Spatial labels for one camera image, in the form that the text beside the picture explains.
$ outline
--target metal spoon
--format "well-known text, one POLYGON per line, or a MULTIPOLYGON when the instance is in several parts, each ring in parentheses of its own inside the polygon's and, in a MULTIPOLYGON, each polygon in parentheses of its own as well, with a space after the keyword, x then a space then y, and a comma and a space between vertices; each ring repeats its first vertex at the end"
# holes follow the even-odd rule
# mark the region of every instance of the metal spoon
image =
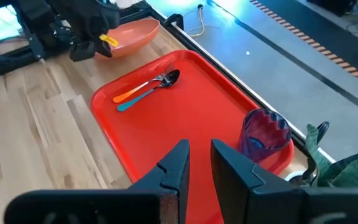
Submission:
POLYGON ((162 81, 161 84, 159 86, 156 86, 154 88, 152 88, 151 90, 143 93, 142 95, 138 96, 137 98, 134 98, 131 101, 128 101, 126 103, 123 103, 121 105, 119 105, 117 107, 118 111, 125 111, 126 109, 130 108, 132 105, 134 105, 136 102, 138 102, 139 100, 141 100, 143 97, 149 95, 150 93, 152 93, 154 90, 156 90, 157 88, 168 88, 170 86, 172 86, 173 84, 175 84, 175 82, 178 80, 180 75, 180 71, 179 70, 174 70, 172 72, 170 72, 162 81))
POLYGON ((128 92, 124 93, 124 94, 121 94, 119 96, 116 96, 112 99, 113 102, 115 103, 119 103, 123 100, 125 100, 126 98, 128 98, 129 96, 131 96, 132 94, 134 94, 136 91, 140 90, 141 88, 145 87, 147 84, 149 84, 150 82, 152 81, 162 81, 164 79, 165 76, 167 76, 168 73, 172 72, 173 69, 175 67, 173 66, 173 64, 171 63, 165 70, 164 72, 161 74, 161 75, 157 75, 155 78, 153 78, 152 80, 150 81, 147 81, 143 84, 141 84, 140 86, 134 88, 133 90, 129 90, 128 92))

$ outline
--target fork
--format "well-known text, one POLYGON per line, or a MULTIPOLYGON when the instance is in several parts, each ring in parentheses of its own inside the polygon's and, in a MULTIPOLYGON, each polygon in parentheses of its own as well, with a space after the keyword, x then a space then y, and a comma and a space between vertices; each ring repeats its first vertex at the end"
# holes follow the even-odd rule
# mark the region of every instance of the fork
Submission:
POLYGON ((128 98, 129 96, 134 94, 137 90, 140 90, 141 88, 143 88, 144 86, 146 86, 147 84, 149 84, 152 81, 160 81, 160 82, 162 82, 162 80, 165 78, 165 76, 167 76, 168 73, 172 72, 173 69, 174 69, 174 67, 173 67, 173 64, 171 63, 160 75, 157 75, 152 80, 149 80, 149 81, 141 84, 140 86, 129 90, 126 93, 123 93, 123 94, 121 94, 119 96, 114 97, 112 99, 112 101, 115 102, 115 103, 119 103, 119 102, 121 102, 122 100, 125 100, 126 98, 128 98))

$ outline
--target floor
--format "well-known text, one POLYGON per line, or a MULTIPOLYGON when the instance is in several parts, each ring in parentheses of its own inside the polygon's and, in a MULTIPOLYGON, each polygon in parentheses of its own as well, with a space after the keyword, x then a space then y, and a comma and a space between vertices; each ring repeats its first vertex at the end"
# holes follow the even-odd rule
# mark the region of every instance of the floor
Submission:
MULTIPOLYGON (((166 16, 185 15, 185 30, 200 26, 194 9, 202 4, 205 23, 214 27, 207 26, 202 36, 195 37, 197 43, 301 131, 306 131, 307 123, 318 125, 329 121, 330 129, 320 145, 333 159, 358 152, 358 106, 312 76, 305 67, 316 70, 355 98, 358 98, 358 78, 346 73, 249 1, 215 0, 224 10, 204 0, 148 2, 166 16), (236 19, 248 28, 241 27, 236 19), (285 57, 278 48, 295 59, 285 57)), ((309 7, 340 26, 349 24, 319 7, 309 7)))

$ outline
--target wooden countertop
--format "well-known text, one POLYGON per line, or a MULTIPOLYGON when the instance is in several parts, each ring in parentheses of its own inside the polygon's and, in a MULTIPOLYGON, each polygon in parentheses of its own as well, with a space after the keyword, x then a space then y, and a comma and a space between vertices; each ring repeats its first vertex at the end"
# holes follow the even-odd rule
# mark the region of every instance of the wooden countertop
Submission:
MULTIPOLYGON (((25 45, 0 44, 0 54, 25 45)), ((0 223, 6 205, 33 189, 121 189, 131 185, 89 109, 103 84, 184 49, 167 31, 117 60, 73 63, 68 55, 0 77, 0 223)), ((304 169, 300 153, 282 177, 304 169)))

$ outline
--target red tray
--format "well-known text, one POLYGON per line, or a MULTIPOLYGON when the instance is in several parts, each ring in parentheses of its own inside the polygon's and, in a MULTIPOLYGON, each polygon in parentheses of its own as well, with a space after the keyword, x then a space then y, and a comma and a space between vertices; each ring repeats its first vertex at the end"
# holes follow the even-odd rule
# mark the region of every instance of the red tray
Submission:
MULTIPOLYGON (((131 100, 157 82, 133 94, 131 100)), ((132 182, 142 178, 181 139, 190 141, 187 223, 223 223, 214 189, 210 144, 217 138, 236 147, 242 121, 258 106, 205 59, 177 50, 101 87, 91 110, 132 182), (112 102, 161 73, 169 63, 181 71, 176 84, 157 89, 125 112, 112 102)), ((293 143, 260 165, 281 173, 292 160, 293 143)))

